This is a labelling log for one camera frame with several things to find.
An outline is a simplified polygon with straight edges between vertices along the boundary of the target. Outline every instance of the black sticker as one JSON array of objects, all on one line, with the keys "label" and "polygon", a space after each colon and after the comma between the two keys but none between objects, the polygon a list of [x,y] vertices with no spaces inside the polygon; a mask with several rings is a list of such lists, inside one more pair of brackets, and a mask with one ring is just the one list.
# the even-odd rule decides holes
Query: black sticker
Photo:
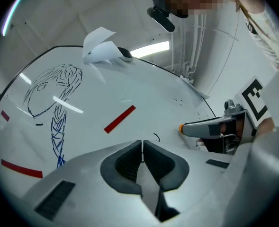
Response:
[{"label": "black sticker", "polygon": [[259,81],[257,79],[255,79],[251,85],[249,85],[249,87],[247,89],[245,89],[245,91],[242,93],[244,99],[247,101],[249,107],[251,108],[251,110],[253,111],[253,114],[256,118],[256,120],[258,121],[268,110],[266,105],[258,112],[254,103],[251,101],[251,99],[249,98],[249,94],[251,94],[253,97],[256,96],[257,98],[260,98],[260,91],[262,90],[262,86],[259,83]]}]

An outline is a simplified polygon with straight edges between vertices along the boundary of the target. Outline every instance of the white ceiling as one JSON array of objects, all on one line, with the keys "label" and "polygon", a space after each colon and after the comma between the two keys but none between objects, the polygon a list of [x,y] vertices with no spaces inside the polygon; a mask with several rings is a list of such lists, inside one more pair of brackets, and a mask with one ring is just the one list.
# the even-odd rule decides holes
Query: white ceiling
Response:
[{"label": "white ceiling", "polygon": [[[5,37],[0,34],[0,92],[46,50],[56,45],[82,45],[85,36],[100,26],[116,31],[110,40],[130,51],[157,42],[171,42],[172,35],[147,15],[152,6],[152,0],[22,0],[11,29]],[[214,11],[207,17],[216,20],[216,15]],[[168,69],[172,63],[176,66],[190,60],[192,25],[196,21],[195,16],[184,21],[171,18],[176,26],[173,49],[144,58]]]}]

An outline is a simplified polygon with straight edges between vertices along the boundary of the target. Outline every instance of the white wall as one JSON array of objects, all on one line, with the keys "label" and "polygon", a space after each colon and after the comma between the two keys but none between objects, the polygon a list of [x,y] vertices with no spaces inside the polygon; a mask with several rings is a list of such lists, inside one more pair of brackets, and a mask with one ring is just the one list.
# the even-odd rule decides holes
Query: white wall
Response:
[{"label": "white wall", "polygon": [[254,75],[265,86],[275,74],[268,59],[251,39],[243,14],[239,15],[235,37],[239,41],[216,35],[211,46],[213,50],[209,55],[204,51],[205,56],[208,56],[207,60],[204,58],[206,65],[200,64],[200,72],[196,75],[198,78],[194,81],[199,90],[210,96],[207,102],[216,116],[223,115],[224,102],[233,99]]}]

